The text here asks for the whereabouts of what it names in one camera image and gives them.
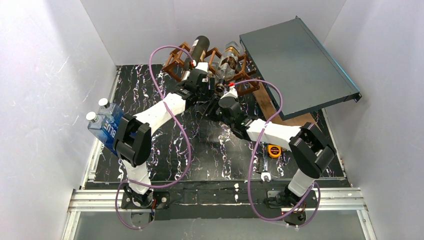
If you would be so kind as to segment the clear square liquor bottle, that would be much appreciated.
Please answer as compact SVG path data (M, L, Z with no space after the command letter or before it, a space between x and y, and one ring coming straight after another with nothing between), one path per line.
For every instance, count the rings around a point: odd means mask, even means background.
M223 93L225 90L224 84L234 77L240 51L241 48L235 41L231 41L225 45L225 51L221 55L215 71L217 79L215 90L218 93Z
M214 90L216 88L217 77L211 71L208 71L208 74L207 74L207 77L206 77L206 81L207 81L207 88L209 90Z

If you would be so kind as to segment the dark green wine bottle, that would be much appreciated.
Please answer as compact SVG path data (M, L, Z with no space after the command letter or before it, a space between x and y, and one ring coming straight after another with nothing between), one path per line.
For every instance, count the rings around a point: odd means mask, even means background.
M186 57L184 61L183 70L190 71L194 69L199 62L202 62L209 49L209 46L210 40L206 36L198 36L189 50L189 56Z

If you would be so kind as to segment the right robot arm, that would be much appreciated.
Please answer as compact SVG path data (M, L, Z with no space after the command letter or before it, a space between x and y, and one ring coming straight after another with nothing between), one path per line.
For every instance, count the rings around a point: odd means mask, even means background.
M265 142L292 153L298 170L284 192L272 198L275 206L296 205L337 155L332 141L315 124L288 126L266 122L247 115L238 100L231 96L219 98L214 95L197 105L196 111L214 122L224 123L240 139Z

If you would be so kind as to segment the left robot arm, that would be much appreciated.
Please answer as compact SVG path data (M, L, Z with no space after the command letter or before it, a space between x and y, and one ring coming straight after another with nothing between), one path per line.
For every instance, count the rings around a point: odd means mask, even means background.
M153 191L147 160L152 150L152 135L169 120L192 108L205 94L208 87L207 70L193 69L187 79L181 81L173 92L143 112L121 117L113 148L122 161L128 186L124 192L130 201L141 208L153 205Z

